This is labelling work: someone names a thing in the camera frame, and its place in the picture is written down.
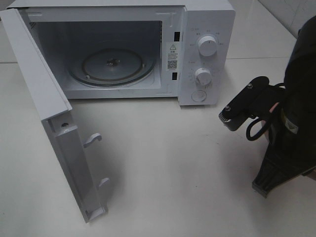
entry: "white knob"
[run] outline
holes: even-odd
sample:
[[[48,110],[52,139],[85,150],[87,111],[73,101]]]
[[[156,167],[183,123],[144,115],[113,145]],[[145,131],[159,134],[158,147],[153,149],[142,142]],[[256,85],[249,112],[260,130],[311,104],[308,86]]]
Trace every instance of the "white knob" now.
[[[212,82],[212,73],[207,68],[199,68],[195,72],[197,83],[207,85]]]
[[[212,56],[217,50],[216,38],[213,36],[203,36],[198,41],[198,50],[205,57]]]

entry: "microwave control panel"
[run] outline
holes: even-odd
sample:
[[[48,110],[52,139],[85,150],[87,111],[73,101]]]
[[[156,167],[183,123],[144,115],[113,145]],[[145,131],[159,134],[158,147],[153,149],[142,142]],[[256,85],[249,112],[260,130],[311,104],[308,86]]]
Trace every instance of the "microwave control panel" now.
[[[180,105],[215,104],[235,12],[188,11],[184,31]]]

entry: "black mechanical arm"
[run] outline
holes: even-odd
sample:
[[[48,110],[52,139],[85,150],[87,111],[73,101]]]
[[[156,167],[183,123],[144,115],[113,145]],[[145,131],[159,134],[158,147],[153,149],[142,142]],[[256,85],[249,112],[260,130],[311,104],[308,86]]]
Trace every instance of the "black mechanical arm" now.
[[[262,196],[275,187],[316,168],[316,16],[299,32],[287,65],[284,83],[269,85],[253,79],[219,114],[229,130],[248,118],[250,141],[269,131],[269,145],[252,187]],[[253,136],[256,123],[265,121]]]

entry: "microwave door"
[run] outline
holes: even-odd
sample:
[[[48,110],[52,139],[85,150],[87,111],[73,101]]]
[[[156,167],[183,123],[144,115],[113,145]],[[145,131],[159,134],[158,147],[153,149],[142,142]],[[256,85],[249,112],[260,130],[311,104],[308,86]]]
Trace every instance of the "microwave door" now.
[[[42,125],[83,218],[89,222],[107,210],[100,197],[109,179],[94,184],[84,152],[93,141],[101,140],[101,135],[96,133],[86,142],[81,141],[71,114],[72,107],[30,34],[27,18],[22,18],[21,14],[10,9],[1,11],[0,17]]]

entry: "microwave oven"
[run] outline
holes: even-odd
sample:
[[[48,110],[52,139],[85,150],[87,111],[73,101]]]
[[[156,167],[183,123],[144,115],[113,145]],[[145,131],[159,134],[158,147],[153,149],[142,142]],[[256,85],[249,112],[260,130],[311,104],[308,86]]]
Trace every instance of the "microwave oven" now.
[[[0,12],[40,120],[86,222],[106,212],[68,99],[218,98],[235,11],[227,0],[16,0]]]

